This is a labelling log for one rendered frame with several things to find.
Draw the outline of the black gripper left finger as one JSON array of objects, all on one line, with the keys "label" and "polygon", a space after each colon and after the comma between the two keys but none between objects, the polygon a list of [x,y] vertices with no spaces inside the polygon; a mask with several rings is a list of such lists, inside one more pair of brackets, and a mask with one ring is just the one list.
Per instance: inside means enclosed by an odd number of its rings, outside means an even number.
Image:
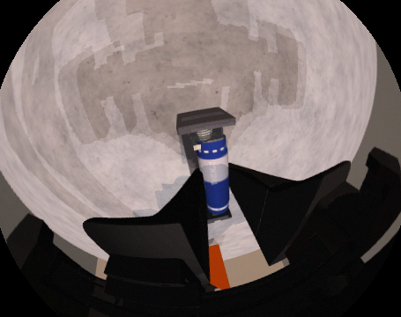
[{"label": "black gripper left finger", "polygon": [[106,254],[180,258],[201,284],[208,284],[211,272],[207,215],[204,176],[197,168],[157,214],[88,218],[83,229]]}]

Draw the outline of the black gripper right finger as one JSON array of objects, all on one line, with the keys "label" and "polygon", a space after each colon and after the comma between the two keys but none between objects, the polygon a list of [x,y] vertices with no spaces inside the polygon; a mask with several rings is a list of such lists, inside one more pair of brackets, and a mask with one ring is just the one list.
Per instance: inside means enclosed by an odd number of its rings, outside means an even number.
[{"label": "black gripper right finger", "polygon": [[228,166],[228,183],[267,264],[285,260],[317,201],[347,179],[351,161],[338,162],[306,180],[295,181],[243,166]]}]

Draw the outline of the blue and silver battery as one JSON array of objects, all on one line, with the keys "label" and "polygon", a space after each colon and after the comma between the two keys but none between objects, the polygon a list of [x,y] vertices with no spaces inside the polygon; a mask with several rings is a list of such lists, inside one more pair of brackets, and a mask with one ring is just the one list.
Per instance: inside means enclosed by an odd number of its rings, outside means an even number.
[{"label": "blue and silver battery", "polygon": [[212,135],[208,140],[199,140],[201,149],[197,151],[197,162],[204,176],[207,207],[211,214],[222,214],[228,209],[228,147],[224,134]]}]

